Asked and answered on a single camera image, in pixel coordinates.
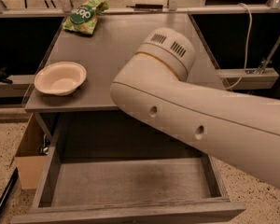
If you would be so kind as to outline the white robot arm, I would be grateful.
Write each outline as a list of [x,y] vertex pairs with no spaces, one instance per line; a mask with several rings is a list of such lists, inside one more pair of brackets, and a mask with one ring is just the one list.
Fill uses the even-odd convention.
[[195,50],[170,28],[151,32],[110,87],[118,108],[280,189],[280,100],[187,81]]

